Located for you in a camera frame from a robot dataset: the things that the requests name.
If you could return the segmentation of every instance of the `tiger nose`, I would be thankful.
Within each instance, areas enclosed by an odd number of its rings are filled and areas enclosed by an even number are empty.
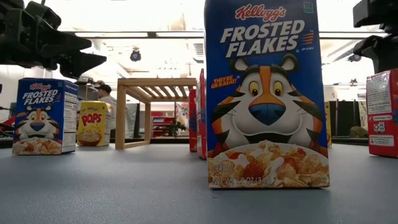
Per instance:
[[[262,103],[249,108],[250,113],[261,123],[272,125],[285,113],[286,108],[274,103]]]
[[[32,124],[30,124],[30,127],[33,130],[35,130],[35,131],[40,131],[44,127],[44,124],[42,124],[42,123],[32,123]]]

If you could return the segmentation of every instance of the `pops logo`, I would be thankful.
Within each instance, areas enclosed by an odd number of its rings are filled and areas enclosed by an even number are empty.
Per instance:
[[[100,123],[102,121],[102,114],[85,114],[81,117],[81,121],[83,122],[83,126],[86,126],[87,124]]]
[[[264,22],[275,22],[279,17],[285,17],[287,10],[284,7],[266,9],[264,4],[252,6],[247,4],[235,11],[235,19],[262,18]]]

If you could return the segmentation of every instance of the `yellow cereal box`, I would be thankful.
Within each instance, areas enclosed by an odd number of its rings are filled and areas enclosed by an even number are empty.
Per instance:
[[[325,102],[326,133],[328,135],[328,146],[331,146],[331,125],[330,125],[330,103]]]
[[[82,101],[78,127],[79,146],[108,146],[112,105],[101,101]]]

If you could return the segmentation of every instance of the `person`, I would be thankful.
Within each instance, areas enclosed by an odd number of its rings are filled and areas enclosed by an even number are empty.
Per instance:
[[[112,89],[109,85],[105,84],[104,81],[96,83],[99,84],[99,87],[96,88],[98,90],[98,100],[112,105],[111,138],[114,138],[116,134],[116,100],[111,96]]]

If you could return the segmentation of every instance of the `shelving unit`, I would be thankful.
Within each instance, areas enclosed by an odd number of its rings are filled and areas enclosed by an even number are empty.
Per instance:
[[[116,107],[116,149],[150,144],[150,103],[188,101],[188,92],[194,89],[196,84],[196,78],[120,78]],[[144,141],[125,143],[126,95],[145,104]]]

